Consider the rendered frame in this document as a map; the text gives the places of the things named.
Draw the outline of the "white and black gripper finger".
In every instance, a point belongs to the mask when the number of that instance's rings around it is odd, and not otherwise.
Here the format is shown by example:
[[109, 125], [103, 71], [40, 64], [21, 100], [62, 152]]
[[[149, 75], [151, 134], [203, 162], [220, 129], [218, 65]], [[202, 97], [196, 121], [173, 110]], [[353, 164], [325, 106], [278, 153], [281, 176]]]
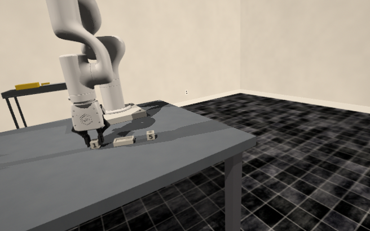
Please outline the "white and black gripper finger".
[[106, 121], [104, 118], [103, 118], [103, 121], [104, 121], [105, 126], [103, 128], [96, 129], [98, 132], [99, 145], [102, 145], [104, 142], [103, 132], [110, 126], [110, 123]]
[[77, 133], [80, 136], [82, 136], [85, 140], [85, 144], [87, 145], [87, 147], [90, 147], [91, 139], [90, 139], [90, 135], [87, 134], [87, 131], [78, 132], [78, 131], [75, 131], [74, 127], [72, 127], [72, 132]]

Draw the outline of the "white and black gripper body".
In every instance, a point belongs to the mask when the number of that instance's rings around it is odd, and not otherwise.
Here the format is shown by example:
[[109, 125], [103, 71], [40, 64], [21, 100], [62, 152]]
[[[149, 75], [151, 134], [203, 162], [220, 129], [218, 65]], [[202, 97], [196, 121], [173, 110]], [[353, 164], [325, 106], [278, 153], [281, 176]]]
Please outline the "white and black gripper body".
[[75, 131], [96, 130], [104, 125], [104, 115], [96, 99], [86, 103], [71, 104], [71, 116]]

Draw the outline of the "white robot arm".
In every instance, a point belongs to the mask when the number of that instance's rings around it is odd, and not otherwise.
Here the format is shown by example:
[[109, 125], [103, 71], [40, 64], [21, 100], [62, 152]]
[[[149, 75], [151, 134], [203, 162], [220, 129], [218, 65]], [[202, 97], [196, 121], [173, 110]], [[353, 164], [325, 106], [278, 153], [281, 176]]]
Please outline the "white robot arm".
[[[55, 35], [81, 43], [82, 54], [59, 56], [68, 100], [76, 104], [93, 101], [94, 86], [99, 85], [103, 115], [129, 110], [131, 105], [124, 103], [118, 73], [125, 43], [115, 35], [94, 36], [102, 24], [96, 0], [46, 0], [46, 4]], [[89, 63], [88, 59], [96, 62]]]

